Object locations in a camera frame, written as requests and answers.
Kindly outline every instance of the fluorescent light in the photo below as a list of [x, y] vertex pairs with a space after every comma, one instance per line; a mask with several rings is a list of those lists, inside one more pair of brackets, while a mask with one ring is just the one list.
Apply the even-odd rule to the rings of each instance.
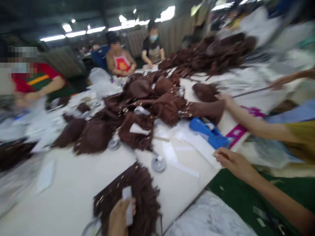
[[122, 22], [126, 22], [127, 19], [123, 15], [120, 15], [119, 16], [119, 21], [122, 23]]
[[56, 35], [56, 36], [52, 36], [52, 37], [48, 37], [48, 38], [42, 38], [42, 39], [40, 39], [40, 41], [49, 42], [49, 41], [54, 41], [54, 40], [64, 39], [64, 38], [65, 38], [65, 36], [63, 34], [61, 34], [61, 35]]
[[163, 22], [170, 20], [175, 15], [175, 6], [168, 7], [165, 11], [161, 13], [161, 18], [157, 18], [155, 22]]
[[105, 26], [103, 27], [98, 27], [98, 28], [94, 28], [94, 29], [89, 29], [86, 33], [90, 34], [90, 33], [96, 33], [96, 32], [101, 32], [102, 30], [105, 29]]
[[85, 35], [85, 34], [86, 34], [86, 31], [82, 30], [82, 31], [78, 31], [78, 32], [68, 33], [68, 34], [66, 34], [66, 37], [73, 38], [75, 36], [80, 36], [80, 35]]
[[128, 29], [128, 28], [132, 28], [135, 25], [123, 25], [123, 26], [116, 26], [116, 27], [111, 27], [108, 29], [108, 31], [117, 31], [117, 30], [123, 30], [123, 29]]
[[230, 6], [233, 5], [233, 3], [234, 3], [234, 2], [225, 3], [225, 4], [222, 4], [222, 5], [215, 6], [211, 11], [220, 10], [220, 9], [224, 9], [224, 8], [230, 7]]
[[147, 21], [139, 21], [139, 25], [147, 25], [150, 20]]
[[72, 31], [71, 26], [69, 24], [63, 24], [62, 27], [66, 32]]

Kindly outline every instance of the hand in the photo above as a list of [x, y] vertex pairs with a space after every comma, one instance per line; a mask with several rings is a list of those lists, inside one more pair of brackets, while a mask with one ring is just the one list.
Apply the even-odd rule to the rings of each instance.
[[282, 89], [282, 85], [284, 85], [286, 83], [290, 83], [295, 79], [296, 78], [295, 78], [294, 74], [289, 75], [289, 76], [284, 76], [284, 77], [278, 78], [277, 80], [272, 82], [270, 84], [270, 87], [272, 87], [274, 90], [280, 90], [280, 89]]
[[152, 64], [152, 62], [150, 62], [148, 65], [149, 65], [149, 68], [150, 68], [150, 69], [153, 69], [153, 64]]
[[30, 93], [27, 93], [24, 98], [27, 102], [31, 103], [40, 99], [40, 97], [41, 95], [39, 92], [30, 92]]
[[215, 151], [213, 156], [224, 168], [228, 168], [233, 175], [242, 181], [248, 183], [249, 185], [259, 183], [259, 179], [261, 178], [260, 174], [241, 154], [221, 147]]
[[123, 72], [121, 73], [121, 75], [122, 75], [123, 77], [127, 77], [127, 76], [130, 75], [130, 73], [129, 73], [129, 71], [123, 71]]
[[[109, 232], [108, 236], [128, 236], [126, 226], [126, 212], [130, 204], [130, 199], [122, 201], [121, 199], [116, 203], [109, 215]], [[133, 215], [136, 214], [136, 199], [132, 199]]]
[[29, 107], [29, 103], [24, 100], [23, 98], [18, 98], [16, 101], [15, 101], [15, 105], [18, 107], [18, 108], [27, 108]]
[[228, 94], [217, 94], [215, 95], [215, 97], [219, 100], [223, 100], [225, 101], [225, 106], [228, 108], [230, 107], [232, 104], [235, 103], [235, 101], [233, 100], [232, 96], [231, 95], [228, 95]]

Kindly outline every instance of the white cloth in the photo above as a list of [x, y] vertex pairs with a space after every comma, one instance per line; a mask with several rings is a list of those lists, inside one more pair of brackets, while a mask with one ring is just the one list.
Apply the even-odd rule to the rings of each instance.
[[254, 236], [239, 215], [214, 193], [205, 191], [165, 236]]

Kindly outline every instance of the woman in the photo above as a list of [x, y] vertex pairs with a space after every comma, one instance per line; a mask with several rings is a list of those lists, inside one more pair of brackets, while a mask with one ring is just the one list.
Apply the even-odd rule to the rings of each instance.
[[109, 71], [118, 77], [130, 75], [137, 64], [129, 52], [121, 48], [118, 36], [109, 39], [110, 50], [106, 53], [106, 61]]
[[164, 49], [158, 39], [157, 24], [150, 20], [148, 24], [149, 36], [143, 41], [142, 59], [152, 69], [153, 64], [165, 60]]

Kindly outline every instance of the hair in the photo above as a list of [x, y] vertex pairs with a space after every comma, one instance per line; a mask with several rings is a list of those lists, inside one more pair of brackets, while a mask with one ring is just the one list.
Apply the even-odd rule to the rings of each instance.
[[150, 20], [148, 23], [148, 31], [150, 32], [152, 29], [157, 29], [157, 24], [154, 20]]
[[118, 36], [112, 36], [108, 39], [108, 44], [120, 43], [120, 38]]
[[15, 57], [13, 48], [8, 47], [4, 40], [0, 40], [0, 62], [7, 62], [11, 57]]

